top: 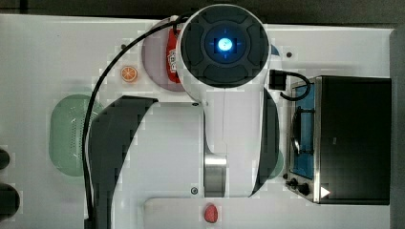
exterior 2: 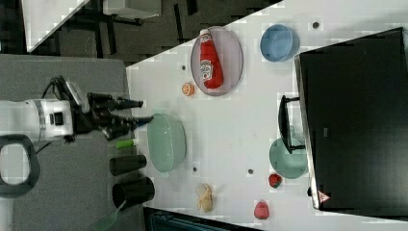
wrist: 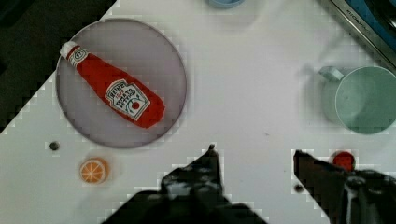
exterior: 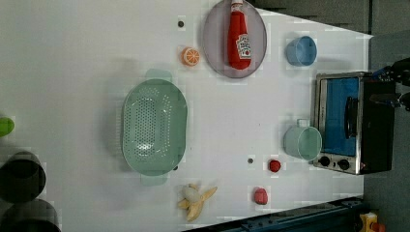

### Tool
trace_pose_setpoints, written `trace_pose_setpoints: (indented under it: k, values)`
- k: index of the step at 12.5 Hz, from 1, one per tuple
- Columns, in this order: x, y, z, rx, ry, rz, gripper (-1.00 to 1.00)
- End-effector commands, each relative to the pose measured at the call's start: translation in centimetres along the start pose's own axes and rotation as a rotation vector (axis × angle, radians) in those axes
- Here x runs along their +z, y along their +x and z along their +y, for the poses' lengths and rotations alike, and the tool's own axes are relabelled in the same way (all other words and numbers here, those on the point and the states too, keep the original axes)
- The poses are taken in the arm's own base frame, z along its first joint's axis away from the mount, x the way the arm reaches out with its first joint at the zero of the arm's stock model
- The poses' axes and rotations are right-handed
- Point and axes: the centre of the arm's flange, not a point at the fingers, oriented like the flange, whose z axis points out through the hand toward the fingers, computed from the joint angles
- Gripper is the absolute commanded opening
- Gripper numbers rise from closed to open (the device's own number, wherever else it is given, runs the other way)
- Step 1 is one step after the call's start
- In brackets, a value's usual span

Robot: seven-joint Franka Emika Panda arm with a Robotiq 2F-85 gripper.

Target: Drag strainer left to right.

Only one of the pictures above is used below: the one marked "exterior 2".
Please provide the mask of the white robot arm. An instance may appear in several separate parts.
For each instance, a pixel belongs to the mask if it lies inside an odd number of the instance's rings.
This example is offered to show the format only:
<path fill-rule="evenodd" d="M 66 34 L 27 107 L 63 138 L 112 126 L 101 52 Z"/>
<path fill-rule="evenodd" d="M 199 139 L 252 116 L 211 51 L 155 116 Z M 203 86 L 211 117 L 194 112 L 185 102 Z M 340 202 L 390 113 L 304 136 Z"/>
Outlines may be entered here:
<path fill-rule="evenodd" d="M 79 135 L 100 131 L 108 141 L 126 136 L 148 124 L 154 116 L 121 116 L 114 111 L 140 108 L 142 101 L 110 94 L 87 94 L 89 109 L 72 100 L 32 99 L 1 101 L 1 135 L 24 135 L 32 143 L 65 140 L 74 142 Z"/>

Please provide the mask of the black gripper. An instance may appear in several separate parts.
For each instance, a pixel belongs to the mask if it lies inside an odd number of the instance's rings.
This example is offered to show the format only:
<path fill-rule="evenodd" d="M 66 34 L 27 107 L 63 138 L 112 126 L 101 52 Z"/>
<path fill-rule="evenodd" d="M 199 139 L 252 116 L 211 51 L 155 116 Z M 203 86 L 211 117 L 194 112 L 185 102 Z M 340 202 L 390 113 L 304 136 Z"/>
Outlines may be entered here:
<path fill-rule="evenodd" d="M 89 92 L 87 94 L 89 111 L 79 110 L 73 113 L 73 137 L 85 135 L 92 131 L 100 131 L 108 141 L 125 136 L 131 129 L 142 127 L 151 122 L 153 116 L 123 117 L 112 114 L 115 110 L 141 108 L 142 101 L 113 98 L 110 94 Z"/>

